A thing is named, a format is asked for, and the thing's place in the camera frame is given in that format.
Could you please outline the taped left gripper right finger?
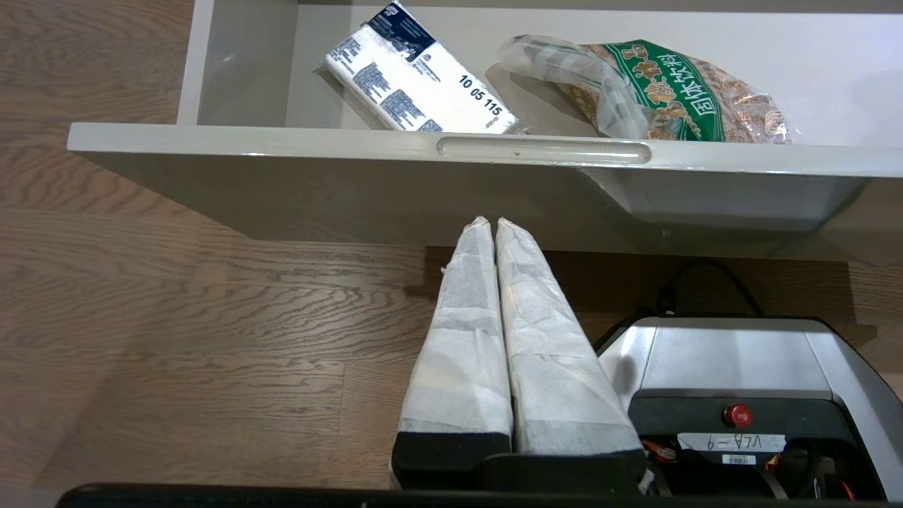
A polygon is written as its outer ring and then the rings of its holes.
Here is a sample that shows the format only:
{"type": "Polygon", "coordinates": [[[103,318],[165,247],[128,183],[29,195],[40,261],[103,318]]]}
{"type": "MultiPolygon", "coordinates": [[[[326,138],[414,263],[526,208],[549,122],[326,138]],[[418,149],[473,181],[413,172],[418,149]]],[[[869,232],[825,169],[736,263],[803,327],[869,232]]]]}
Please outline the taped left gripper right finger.
{"type": "Polygon", "coordinates": [[[642,454],[638,432],[538,242],[502,218],[496,255],[517,451],[642,454]]]}

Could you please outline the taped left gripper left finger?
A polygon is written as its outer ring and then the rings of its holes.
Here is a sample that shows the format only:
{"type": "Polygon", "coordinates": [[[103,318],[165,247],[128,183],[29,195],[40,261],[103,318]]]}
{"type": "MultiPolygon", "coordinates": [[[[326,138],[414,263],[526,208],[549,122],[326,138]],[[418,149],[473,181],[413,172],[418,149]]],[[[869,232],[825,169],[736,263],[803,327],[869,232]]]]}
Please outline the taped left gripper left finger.
{"type": "Polygon", "coordinates": [[[512,427],[494,240],[490,223],[477,217],[463,229],[443,270],[398,428],[509,435],[512,427]]]}

